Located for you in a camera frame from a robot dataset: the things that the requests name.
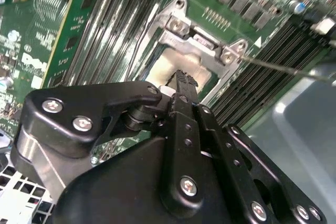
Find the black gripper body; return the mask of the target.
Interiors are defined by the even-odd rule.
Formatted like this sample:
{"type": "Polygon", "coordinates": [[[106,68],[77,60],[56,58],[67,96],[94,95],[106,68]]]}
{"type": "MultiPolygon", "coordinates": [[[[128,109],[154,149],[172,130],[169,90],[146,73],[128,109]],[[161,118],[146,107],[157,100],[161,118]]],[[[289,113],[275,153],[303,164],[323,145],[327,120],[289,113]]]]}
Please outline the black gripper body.
{"type": "Polygon", "coordinates": [[[213,161],[202,156],[204,201],[179,219],[163,206],[159,184],[165,140],[146,140],[78,176],[62,192],[52,223],[245,223],[237,200],[221,189],[213,161]]]}

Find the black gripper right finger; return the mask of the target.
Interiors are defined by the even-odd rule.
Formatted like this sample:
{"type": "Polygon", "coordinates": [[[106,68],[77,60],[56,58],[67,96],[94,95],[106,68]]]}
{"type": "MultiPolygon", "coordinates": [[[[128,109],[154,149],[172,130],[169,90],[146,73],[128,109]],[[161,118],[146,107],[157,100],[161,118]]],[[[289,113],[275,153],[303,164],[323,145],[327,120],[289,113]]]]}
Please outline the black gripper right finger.
{"type": "Polygon", "coordinates": [[[221,127],[197,98],[197,82],[186,76],[196,108],[201,149],[211,155],[215,177],[232,223],[327,223],[321,209],[236,125],[221,127]]]}

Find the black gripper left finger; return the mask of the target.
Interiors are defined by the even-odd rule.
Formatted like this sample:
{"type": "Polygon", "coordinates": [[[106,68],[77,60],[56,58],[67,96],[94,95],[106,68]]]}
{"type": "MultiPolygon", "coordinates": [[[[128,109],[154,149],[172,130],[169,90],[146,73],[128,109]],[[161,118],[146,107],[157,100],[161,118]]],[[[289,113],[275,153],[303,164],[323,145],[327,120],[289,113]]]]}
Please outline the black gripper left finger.
{"type": "Polygon", "coordinates": [[[24,101],[11,159],[57,204],[78,176],[146,140],[165,140],[160,199],[168,212],[199,212],[204,201],[199,125],[186,74],[165,95],[146,81],[56,87],[24,101]]]}

